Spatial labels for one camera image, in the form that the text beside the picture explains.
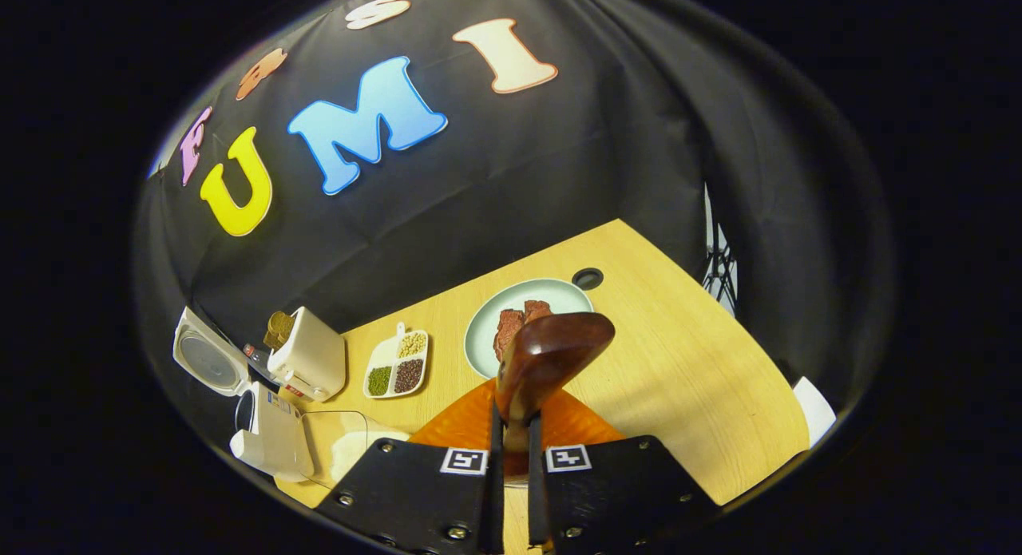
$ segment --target white tray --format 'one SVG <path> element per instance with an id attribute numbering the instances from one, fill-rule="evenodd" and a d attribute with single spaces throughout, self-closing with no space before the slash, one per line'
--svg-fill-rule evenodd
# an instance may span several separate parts
<path id="1" fill-rule="evenodd" d="M 422 351 L 418 354 L 412 354 L 411 356 L 406 356 L 405 358 L 398 358 L 398 346 L 401 345 L 402 337 L 406 335 L 422 334 L 426 337 L 423 343 Z M 415 394 L 422 387 L 422 380 L 426 377 L 426 364 L 428 360 L 426 355 L 429 353 L 429 334 L 423 330 L 410 330 L 410 332 L 405 332 L 405 322 L 398 323 L 398 335 L 393 337 L 387 337 L 383 341 L 380 341 L 376 349 L 373 349 L 372 356 L 369 356 L 369 367 L 366 368 L 366 377 L 362 380 L 362 394 L 372 400 L 385 400 L 387 398 L 400 398 L 402 396 L 409 396 Z M 408 391 L 402 391 L 397 394 L 393 390 L 394 381 L 398 379 L 398 365 L 402 362 L 407 362 L 409 360 L 422 360 L 422 373 L 419 374 L 419 382 L 415 384 L 415 387 L 409 388 Z M 379 368 L 390 368 L 390 381 L 388 381 L 386 392 L 382 396 L 371 396 L 369 394 L 369 373 L 372 370 Z"/>

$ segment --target green beans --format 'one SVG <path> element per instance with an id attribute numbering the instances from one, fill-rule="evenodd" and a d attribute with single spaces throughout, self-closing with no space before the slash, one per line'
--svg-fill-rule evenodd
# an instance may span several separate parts
<path id="1" fill-rule="evenodd" d="M 390 368 L 376 368 L 369 372 L 369 395 L 382 396 L 390 385 Z"/>

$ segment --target table surface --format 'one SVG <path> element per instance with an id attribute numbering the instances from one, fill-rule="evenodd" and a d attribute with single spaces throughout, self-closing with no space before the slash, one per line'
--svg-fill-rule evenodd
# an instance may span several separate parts
<path id="1" fill-rule="evenodd" d="M 617 333 L 567 391 L 625 435 L 660 438 L 717 505 L 808 449 L 799 403 L 762 348 L 687 272 L 620 220 L 347 330 L 347 384 L 330 401 L 281 395 L 307 412 L 358 410 L 415 432 L 484 381 L 468 365 L 464 340 L 485 300 L 525 279 L 570 281 L 584 268 L 603 272 L 603 283 L 586 293 Z M 411 396 L 368 399 L 362 381 L 369 356 L 393 336 L 399 322 L 429 334 L 426 377 Z M 278 479 L 277 487 L 309 507 L 328 493 L 312 482 Z M 505 491 L 505 548 L 522 553 L 525 491 Z"/>

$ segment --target meat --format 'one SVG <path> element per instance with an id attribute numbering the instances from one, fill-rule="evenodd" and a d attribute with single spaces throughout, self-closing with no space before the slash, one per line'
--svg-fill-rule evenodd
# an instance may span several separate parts
<path id="1" fill-rule="evenodd" d="M 544 316 L 552 316 L 553 312 L 550 311 L 550 305 L 542 300 L 525 300 L 525 323 L 529 323 L 532 320 L 539 320 L 544 318 Z"/>
<path id="2" fill-rule="evenodd" d="M 511 343 L 512 337 L 521 326 L 525 325 L 525 314 L 520 310 L 501 311 L 501 321 L 497 323 L 497 335 L 494 336 L 494 353 L 497 361 L 504 361 L 504 348 Z"/>

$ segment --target letter m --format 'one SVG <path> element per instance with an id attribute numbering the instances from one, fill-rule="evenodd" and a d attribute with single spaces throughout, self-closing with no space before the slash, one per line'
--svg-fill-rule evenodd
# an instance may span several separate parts
<path id="1" fill-rule="evenodd" d="M 368 68 L 359 83 L 355 111 L 317 100 L 287 126 L 288 133 L 300 134 L 309 144 L 323 171 L 326 195 L 336 194 L 359 177 L 359 165 L 345 161 L 337 148 L 368 163 L 380 161 L 380 119 L 390 130 L 391 150 L 407 150 L 447 126 L 447 115 L 430 111 L 412 86 L 408 64 L 408 57 L 398 56 Z"/>

